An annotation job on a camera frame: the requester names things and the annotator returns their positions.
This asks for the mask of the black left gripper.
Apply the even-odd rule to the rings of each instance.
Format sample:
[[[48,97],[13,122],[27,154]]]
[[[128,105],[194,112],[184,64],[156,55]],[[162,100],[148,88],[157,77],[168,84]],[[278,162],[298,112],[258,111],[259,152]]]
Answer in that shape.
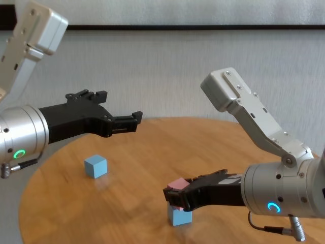
[[[112,116],[100,104],[106,102],[106,91],[84,89],[66,94],[67,102],[40,109],[49,131],[49,143],[55,143],[81,134],[95,134],[107,138],[112,134],[135,132],[143,112],[129,116]]]

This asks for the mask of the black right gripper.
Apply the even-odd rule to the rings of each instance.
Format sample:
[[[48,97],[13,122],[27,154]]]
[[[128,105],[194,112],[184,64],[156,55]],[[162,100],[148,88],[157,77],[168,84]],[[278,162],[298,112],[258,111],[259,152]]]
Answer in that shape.
[[[241,174],[228,174],[227,169],[188,179],[187,188],[164,188],[165,200],[171,206],[193,211],[208,205],[244,206],[241,194]]]

